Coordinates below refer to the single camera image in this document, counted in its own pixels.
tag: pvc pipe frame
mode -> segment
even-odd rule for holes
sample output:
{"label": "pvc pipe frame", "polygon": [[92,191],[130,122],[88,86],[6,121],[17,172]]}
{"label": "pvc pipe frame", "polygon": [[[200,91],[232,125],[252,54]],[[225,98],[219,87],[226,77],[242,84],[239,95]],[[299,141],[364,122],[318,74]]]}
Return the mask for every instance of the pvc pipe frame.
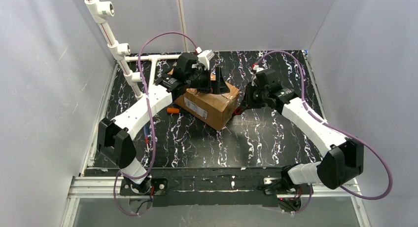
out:
{"label": "pvc pipe frame", "polygon": [[142,97],[142,92],[138,87],[137,82],[141,81],[140,76],[134,75],[126,60],[126,55],[130,54],[130,49],[127,44],[119,44],[110,29],[107,17],[114,15],[114,9],[111,2],[101,2],[99,0],[84,0],[89,9],[93,19],[99,25],[99,28],[106,39],[107,46],[111,51],[113,57],[118,62],[123,71],[123,76],[126,82],[132,87],[135,98],[139,100]]}
{"label": "pvc pipe frame", "polygon": [[[161,55],[161,54],[154,54],[148,56],[141,56],[141,61],[151,61],[151,72],[149,76],[149,83],[148,86],[152,86],[154,84],[155,79],[155,72],[157,70],[157,62],[159,60],[169,60],[169,59],[178,59],[180,55]],[[125,57],[127,62],[138,61],[138,57]],[[132,81],[137,81],[140,79],[140,73],[134,73],[132,77]]]}

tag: cardboard box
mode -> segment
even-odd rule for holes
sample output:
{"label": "cardboard box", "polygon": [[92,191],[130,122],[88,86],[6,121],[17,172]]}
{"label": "cardboard box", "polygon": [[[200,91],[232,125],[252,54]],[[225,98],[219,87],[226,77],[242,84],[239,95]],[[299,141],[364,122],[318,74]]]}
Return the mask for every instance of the cardboard box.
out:
{"label": "cardboard box", "polygon": [[187,89],[186,93],[178,97],[175,103],[184,108],[207,125],[220,131],[231,119],[232,113],[237,107],[238,90],[235,86],[228,85],[230,92],[214,95],[197,92],[196,89]]}

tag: gray floor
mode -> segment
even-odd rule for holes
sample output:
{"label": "gray floor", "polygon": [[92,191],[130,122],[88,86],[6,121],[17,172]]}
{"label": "gray floor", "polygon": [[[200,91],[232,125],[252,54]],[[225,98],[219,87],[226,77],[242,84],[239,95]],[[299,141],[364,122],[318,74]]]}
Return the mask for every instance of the gray floor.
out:
{"label": "gray floor", "polygon": [[[127,210],[128,200],[119,200]],[[309,208],[293,217],[279,208],[255,205],[170,206],[153,208],[141,217],[126,216],[113,199],[81,199],[75,227],[357,227],[350,197],[312,198]]]}

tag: orange object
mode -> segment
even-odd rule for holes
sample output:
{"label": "orange object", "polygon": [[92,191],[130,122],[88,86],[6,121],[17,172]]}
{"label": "orange object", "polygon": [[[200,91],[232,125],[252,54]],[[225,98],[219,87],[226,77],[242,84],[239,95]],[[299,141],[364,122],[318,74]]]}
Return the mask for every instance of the orange object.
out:
{"label": "orange object", "polygon": [[180,113],[180,109],[173,108],[173,107],[168,107],[167,108],[167,113],[169,113],[169,114],[179,114]]}

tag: marble table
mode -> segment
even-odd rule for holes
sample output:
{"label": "marble table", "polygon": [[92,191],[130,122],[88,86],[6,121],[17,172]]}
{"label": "marble table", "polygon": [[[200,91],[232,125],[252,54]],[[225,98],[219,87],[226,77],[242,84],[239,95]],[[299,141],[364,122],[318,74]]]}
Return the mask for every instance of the marble table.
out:
{"label": "marble table", "polygon": [[[251,80],[251,66],[267,51],[215,52],[210,66],[221,66],[225,80],[240,89]],[[305,76],[307,103],[321,114],[306,62],[301,51],[289,51],[299,59]],[[157,75],[172,67],[174,60],[159,61]],[[300,93],[300,75],[295,62],[288,56],[274,54],[263,62],[275,68],[284,87]],[[144,62],[148,79],[150,62]],[[130,63],[135,72],[136,63]],[[126,83],[120,68],[116,73],[107,106],[108,118],[121,114],[133,103],[134,93]],[[154,117],[157,151],[154,167],[281,167],[296,162],[309,163],[322,159],[317,148],[293,123],[270,108],[248,110],[232,118],[221,131],[216,131],[191,114],[167,114],[160,111]],[[146,148],[143,132],[134,140],[137,158],[147,166],[152,151]],[[96,153],[94,166],[115,168],[100,153]]]}

